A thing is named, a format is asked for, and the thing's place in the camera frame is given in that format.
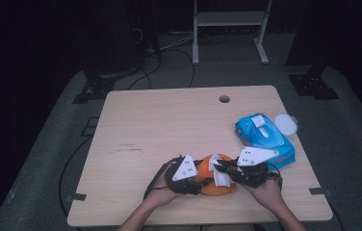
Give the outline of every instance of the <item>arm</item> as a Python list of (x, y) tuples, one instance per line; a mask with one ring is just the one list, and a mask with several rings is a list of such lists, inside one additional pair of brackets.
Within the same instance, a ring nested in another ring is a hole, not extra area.
[(182, 194), (175, 193), (167, 188), (167, 182), (164, 178), (165, 170), (154, 184), (154, 188), (145, 198), (145, 200), (137, 207), (137, 209), (130, 215), (130, 217), (120, 225), (118, 230), (125, 231), (140, 231), (145, 224), (145, 221), (152, 214), (152, 212), (163, 205), (170, 203), (175, 197)]
[(270, 210), (277, 217), (286, 231), (306, 230), (286, 205), (275, 179), (268, 179), (256, 189), (247, 185), (242, 186), (253, 195), (260, 205)]

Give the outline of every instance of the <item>orange object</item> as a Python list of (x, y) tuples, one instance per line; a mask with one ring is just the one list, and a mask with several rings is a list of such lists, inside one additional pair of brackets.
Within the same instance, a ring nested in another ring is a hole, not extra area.
[[(218, 154), (221, 159), (225, 161), (232, 160), (230, 157), (228, 157), (225, 154)], [(212, 155), (206, 156), (204, 159), (202, 159), (202, 163), (200, 163), (196, 170), (198, 171), (198, 175), (193, 177), (193, 181), (195, 182), (202, 182), (205, 179), (208, 178), (214, 178), (214, 173), (209, 170), (209, 160), (211, 159)], [(216, 186), (215, 181), (211, 181), (208, 186), (203, 187), (201, 192), (207, 195), (224, 195), (227, 193), (233, 193), (237, 190), (236, 183), (232, 183), (230, 187), (226, 186)]]

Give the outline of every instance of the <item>metal shelf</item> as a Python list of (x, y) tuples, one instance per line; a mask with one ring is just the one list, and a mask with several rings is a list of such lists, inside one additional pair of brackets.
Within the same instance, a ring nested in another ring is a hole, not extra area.
[(262, 25), (264, 14), (264, 11), (198, 13), (197, 26)]

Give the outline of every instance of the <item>floor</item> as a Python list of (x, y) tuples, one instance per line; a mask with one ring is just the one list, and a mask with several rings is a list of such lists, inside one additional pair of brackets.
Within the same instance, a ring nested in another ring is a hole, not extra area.
[[(317, 100), (298, 96), (290, 74), (309, 66), (285, 66), (294, 33), (267, 33), (264, 39), (268, 65), (261, 64), (253, 38), (256, 33), (211, 37), (199, 47), (200, 64), (193, 66), (191, 43), (163, 52), (159, 64), (146, 58), (143, 72), (116, 81), (114, 90), (177, 89), (273, 85), (289, 114), (298, 120), (298, 136), (328, 201), (338, 217), (305, 222), (310, 230), (362, 230), (362, 103), (347, 79), (328, 66), (323, 79), (339, 99)], [(162, 47), (182, 37), (161, 35)], [(86, 84), (80, 71), (72, 76), (43, 126), (25, 165), (0, 209), (0, 230), (115, 230), (115, 227), (70, 227), (66, 223), (69, 199), (75, 193), (91, 145), (83, 133), (88, 121), (96, 126), (104, 100), (73, 104)], [(280, 230), (277, 223), (262, 224)], [(155, 227), (145, 230), (250, 230), (250, 225), (218, 227)]]

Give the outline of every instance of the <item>blue box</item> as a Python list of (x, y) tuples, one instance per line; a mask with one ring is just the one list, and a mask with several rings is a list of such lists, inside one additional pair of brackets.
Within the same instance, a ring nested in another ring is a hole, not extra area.
[(267, 148), (278, 152), (267, 162), (282, 168), (296, 161), (295, 148), (264, 114), (249, 115), (236, 123), (235, 133), (245, 146)]

